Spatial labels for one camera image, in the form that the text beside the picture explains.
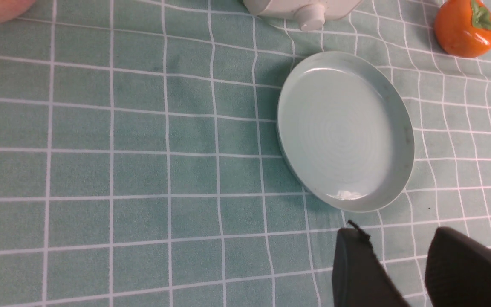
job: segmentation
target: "ceramic plate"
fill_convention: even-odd
[[[413,167],[413,129],[401,97],[351,54],[323,52],[294,68],[279,98],[278,136],[302,184],[347,211],[386,206]]]

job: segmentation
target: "checkered tablecloth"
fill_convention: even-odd
[[[491,51],[444,54],[437,10],[364,0],[302,33],[239,0],[38,0],[0,25],[0,306],[330,307],[349,218],[430,305],[436,227],[491,248]],[[283,81],[329,50],[379,68],[413,123],[411,179],[378,212],[315,199],[277,144]]]

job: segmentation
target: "orange persimmon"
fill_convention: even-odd
[[[475,58],[491,48],[491,13],[479,0],[448,0],[434,29],[439,45],[451,55]]]

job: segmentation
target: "white container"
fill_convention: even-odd
[[[255,16],[295,19],[302,31],[321,28],[326,20],[340,19],[361,0],[244,0]]]

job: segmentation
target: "plate rim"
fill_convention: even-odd
[[[313,55],[310,55],[308,56],[307,58],[305,58],[304,60],[300,61],[300,63],[298,65],[296,65],[292,71],[289,73],[289,75],[285,78],[285,81],[283,83],[283,86],[281,86],[281,92],[280,92],[280,96],[278,97],[278,108],[277,108],[277,111],[276,111],[276,130],[277,130],[277,136],[278,136],[278,145],[281,149],[281,155],[283,156],[283,159],[285,160],[285,163],[287,164],[289,170],[293,173],[293,176],[300,182],[300,184],[302,185],[303,189],[307,190],[310,194],[316,196],[316,198],[318,198],[318,200],[321,200],[322,202],[324,202],[325,204],[328,204],[329,206],[332,206],[334,208],[338,208],[340,210],[343,210],[343,211],[348,211],[348,212],[357,212],[357,213],[367,213],[367,212],[374,212],[374,211],[378,211],[378,210],[381,210],[383,208],[385,208],[386,206],[389,206],[391,203],[393,203],[402,193],[403,193],[403,190],[405,189],[405,187],[408,185],[409,181],[410,181],[410,177],[412,175],[412,171],[413,171],[413,167],[415,165],[415,160],[416,160],[416,144],[414,142],[414,134],[412,134],[412,141],[409,142],[409,144],[411,144],[411,151],[412,151],[412,155],[411,155],[411,166],[410,166],[410,171],[408,171],[407,173],[407,180],[404,182],[404,185],[403,187],[401,188],[401,192],[397,193],[393,198],[392,200],[390,200],[389,202],[387,202],[386,204],[384,204],[383,206],[380,206],[378,208],[375,208],[375,209],[372,209],[372,210],[350,210],[350,209],[344,209],[344,208],[341,208],[339,206],[336,206],[335,204],[331,204],[331,203],[328,203],[328,202],[325,202],[325,200],[322,200],[318,194],[314,191],[312,191],[311,188],[309,188],[305,183],[304,181],[297,175],[297,173],[295,172],[295,169],[292,165],[292,163],[289,161],[288,159],[288,156],[287,154],[285,153],[285,148],[283,146],[283,142],[281,141],[281,129],[280,129],[280,116],[281,116],[281,109],[282,109],[282,99],[281,99],[281,93],[284,91],[285,87],[289,87],[289,80],[290,80],[290,76],[293,75],[293,73],[297,71],[298,68],[306,65],[308,62],[310,61],[313,61],[317,58],[323,58],[323,57],[329,57],[331,55],[335,55],[335,56],[340,56],[340,57],[349,57],[349,58],[353,58],[354,61],[360,61],[360,62],[363,62],[365,64],[367,64],[371,69],[374,69],[374,71],[378,72],[386,81],[387,83],[390,85],[390,87],[392,89],[394,89],[394,91],[397,93],[397,96],[399,97],[399,104],[402,105],[402,107],[404,108],[404,110],[406,111],[407,113],[407,117],[405,119],[403,119],[403,121],[406,122],[406,124],[410,127],[411,131],[413,131],[413,125],[412,125],[412,121],[410,119],[410,114],[409,114],[409,111],[407,109],[407,106],[405,105],[401,95],[399,94],[399,92],[397,91],[397,89],[394,87],[394,85],[392,84],[391,81],[388,80],[388,78],[378,69],[376,68],[374,65],[372,65],[370,62],[356,56],[356,55],[353,55],[353,54],[349,54],[347,52],[341,52],[341,51],[324,51],[324,52],[318,52],[316,54],[313,54]]]

